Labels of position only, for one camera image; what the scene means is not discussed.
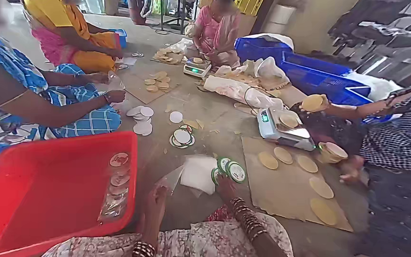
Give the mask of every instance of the blue plastic crate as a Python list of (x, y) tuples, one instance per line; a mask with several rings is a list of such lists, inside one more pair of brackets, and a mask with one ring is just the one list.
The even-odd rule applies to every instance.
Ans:
[(126, 47), (126, 37), (128, 36), (128, 34), (126, 33), (126, 31), (124, 29), (109, 29), (111, 32), (115, 32), (118, 33), (118, 35), (120, 36), (120, 46), (123, 48)]
[(293, 54), (289, 52), (284, 53), (283, 61), (339, 76), (351, 73), (352, 71), (349, 67), (345, 67), (338, 64), (332, 64), (315, 58), (310, 58), (307, 56)]
[(282, 62), (279, 67), (286, 73), (291, 83), (306, 95), (325, 94), (333, 103), (345, 104), (343, 102), (345, 98), (355, 97), (352, 94), (349, 97), (345, 96), (346, 87), (369, 88), (368, 92), (370, 92), (370, 87), (357, 81), (309, 67), (289, 62)]
[(272, 56), (275, 59), (275, 63), (280, 63), (283, 58), (283, 52), (293, 51), (285, 43), (271, 42), (264, 38), (237, 38), (234, 48), (241, 62), (246, 60), (256, 61), (260, 58), (266, 59)]

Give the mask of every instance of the white container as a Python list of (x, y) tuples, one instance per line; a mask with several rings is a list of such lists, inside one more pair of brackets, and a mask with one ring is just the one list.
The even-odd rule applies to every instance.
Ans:
[(278, 24), (288, 24), (288, 20), (296, 11), (295, 7), (275, 5), (269, 15), (267, 22), (274, 22)]

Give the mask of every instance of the debris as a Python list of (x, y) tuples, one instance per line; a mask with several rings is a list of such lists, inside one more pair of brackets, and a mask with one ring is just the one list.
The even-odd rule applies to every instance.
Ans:
[(201, 127), (201, 129), (204, 128), (204, 123), (198, 119), (196, 119), (196, 122), (198, 123), (198, 125)]
[(183, 123), (185, 123), (186, 125), (190, 125), (190, 126), (194, 127), (195, 129), (199, 128), (198, 123), (196, 121), (193, 121), (193, 120), (184, 119)]

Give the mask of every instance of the person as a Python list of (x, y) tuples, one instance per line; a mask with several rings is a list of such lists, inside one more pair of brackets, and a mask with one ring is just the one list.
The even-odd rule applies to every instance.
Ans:
[(63, 138), (115, 131), (121, 119), (109, 104), (125, 93), (100, 95), (92, 83), (107, 81), (107, 74), (84, 74), (73, 64), (40, 70), (0, 38), (0, 151), (47, 132)]
[(239, 66), (234, 50), (238, 25), (239, 11), (233, 1), (213, 0), (199, 11), (193, 45), (186, 48), (185, 56), (209, 59), (214, 67)]
[(23, 0), (32, 35), (55, 66), (71, 63), (85, 73), (115, 71), (123, 58), (119, 35), (85, 21), (77, 0)]
[[(316, 142), (336, 143), (346, 150), (350, 157), (339, 163), (341, 180), (359, 181), (366, 165), (369, 228), (357, 253), (411, 257), (411, 87), (357, 107), (332, 104), (323, 95), (318, 112), (305, 112), (299, 103), (291, 109)], [(396, 118), (361, 123), (385, 115)]]
[(160, 232), (168, 189), (155, 187), (148, 194), (138, 232), (112, 237), (71, 238), (43, 257), (93, 256), (260, 256), (293, 257), (288, 234), (271, 216), (254, 213), (236, 196), (230, 178), (219, 178), (218, 192), (235, 219), (191, 224), (189, 230)]

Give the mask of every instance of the digital weighing scale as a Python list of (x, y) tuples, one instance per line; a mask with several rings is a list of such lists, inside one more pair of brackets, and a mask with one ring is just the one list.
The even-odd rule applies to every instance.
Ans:
[(274, 123), (273, 114), (269, 108), (260, 109), (258, 112), (259, 133), (264, 139), (274, 139), (279, 144), (294, 146), (307, 151), (316, 149), (315, 143), (309, 132), (299, 125), (292, 129), (280, 131)]
[(190, 74), (199, 78), (204, 78), (209, 70), (212, 68), (210, 61), (203, 60), (202, 64), (193, 62), (193, 58), (186, 61), (183, 67), (183, 73)]

